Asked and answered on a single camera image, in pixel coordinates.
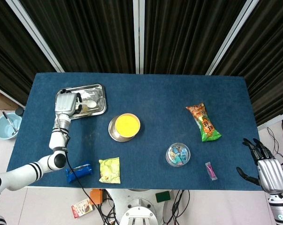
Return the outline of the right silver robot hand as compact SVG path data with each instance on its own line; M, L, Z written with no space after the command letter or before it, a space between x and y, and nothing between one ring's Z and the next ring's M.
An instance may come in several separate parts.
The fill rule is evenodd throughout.
M244 180L260 186L270 195L283 193L283 168L271 151L256 138L253 139L253 142L244 138L243 145L250 150L257 167L258 177L254 178L245 174L240 167L236 168L238 174Z

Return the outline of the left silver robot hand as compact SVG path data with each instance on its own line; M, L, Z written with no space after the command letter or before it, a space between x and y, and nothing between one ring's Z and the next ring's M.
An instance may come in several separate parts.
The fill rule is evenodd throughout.
M79 114L82 110L82 97L80 93L74 93L66 89L58 92L55 99L55 114L65 114L69 117Z

